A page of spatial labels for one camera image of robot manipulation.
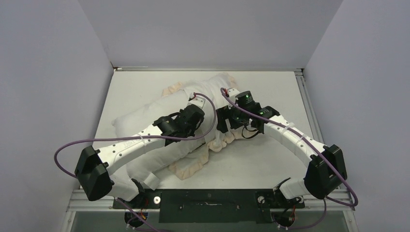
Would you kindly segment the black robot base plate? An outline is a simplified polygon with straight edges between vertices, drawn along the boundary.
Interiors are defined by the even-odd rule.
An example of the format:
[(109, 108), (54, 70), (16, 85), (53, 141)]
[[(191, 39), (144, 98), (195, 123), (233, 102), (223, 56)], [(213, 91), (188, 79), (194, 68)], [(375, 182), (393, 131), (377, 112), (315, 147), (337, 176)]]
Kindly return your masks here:
[(303, 209), (301, 197), (286, 200), (272, 189), (160, 189), (148, 190), (114, 209), (131, 207), (138, 214), (158, 213), (159, 223), (271, 223), (292, 221), (294, 209)]

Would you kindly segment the white pillow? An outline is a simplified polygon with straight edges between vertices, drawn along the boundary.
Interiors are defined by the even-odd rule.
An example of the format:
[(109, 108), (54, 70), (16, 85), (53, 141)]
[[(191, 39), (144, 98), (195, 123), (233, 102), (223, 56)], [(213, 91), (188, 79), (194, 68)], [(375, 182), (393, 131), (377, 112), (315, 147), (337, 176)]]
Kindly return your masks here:
[[(126, 115), (119, 116), (112, 121), (117, 137), (133, 136), (140, 133), (154, 120), (161, 116), (167, 116), (183, 109), (188, 104), (189, 95), (184, 95), (186, 100), (180, 98), (178, 103), (172, 103), (171, 100), (160, 97), (151, 103), (148, 103)], [(181, 141), (182, 146), (187, 147), (188, 141)], [(155, 190), (160, 185), (161, 179), (155, 175), (156, 172), (178, 160), (184, 155), (176, 151), (177, 143), (172, 143), (166, 147), (150, 151), (126, 165), (127, 174), (144, 183), (150, 189)]]

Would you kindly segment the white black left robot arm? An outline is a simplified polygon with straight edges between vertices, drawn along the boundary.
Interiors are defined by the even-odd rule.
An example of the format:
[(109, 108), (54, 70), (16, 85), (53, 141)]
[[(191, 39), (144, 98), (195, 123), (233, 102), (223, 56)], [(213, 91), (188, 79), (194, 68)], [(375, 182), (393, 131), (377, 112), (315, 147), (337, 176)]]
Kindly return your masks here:
[(115, 172), (137, 157), (173, 143), (172, 137), (188, 138), (203, 122), (205, 113), (199, 105), (189, 103), (176, 117), (162, 116), (136, 134), (134, 140), (121, 141), (99, 149), (88, 146), (81, 151), (74, 174), (89, 201), (104, 196), (125, 200), (132, 208), (143, 204), (144, 194), (130, 177)]

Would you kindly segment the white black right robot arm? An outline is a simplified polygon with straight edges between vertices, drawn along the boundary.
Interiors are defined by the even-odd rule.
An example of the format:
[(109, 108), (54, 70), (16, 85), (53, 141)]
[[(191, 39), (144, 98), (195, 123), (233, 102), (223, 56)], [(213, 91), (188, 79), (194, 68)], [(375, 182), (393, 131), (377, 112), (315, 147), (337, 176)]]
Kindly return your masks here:
[(250, 91), (221, 88), (228, 105), (221, 109), (221, 119), (230, 123), (231, 129), (250, 126), (257, 133), (277, 140), (306, 166), (304, 177), (287, 178), (274, 187), (273, 200), (280, 207), (292, 199), (312, 195), (325, 199), (347, 179), (342, 150), (327, 146), (301, 132), (293, 123), (271, 106), (261, 107)]

